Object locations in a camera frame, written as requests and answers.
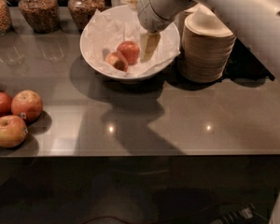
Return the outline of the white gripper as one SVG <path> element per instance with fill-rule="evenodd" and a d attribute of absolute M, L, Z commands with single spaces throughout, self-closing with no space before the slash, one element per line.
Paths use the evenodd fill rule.
<path fill-rule="evenodd" d="M 120 2 L 137 12 L 140 25 L 147 30 L 140 35 L 140 61 L 147 62 L 160 42 L 159 32 L 165 30 L 173 21 L 159 16 L 153 9 L 150 0 L 120 0 Z"/>

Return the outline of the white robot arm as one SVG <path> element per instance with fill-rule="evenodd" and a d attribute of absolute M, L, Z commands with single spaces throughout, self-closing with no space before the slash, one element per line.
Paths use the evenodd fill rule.
<path fill-rule="evenodd" d="M 146 30 L 140 57 L 148 61 L 160 32 L 197 2 L 209 8 L 280 83 L 280 0 L 120 0 L 137 13 Z"/>

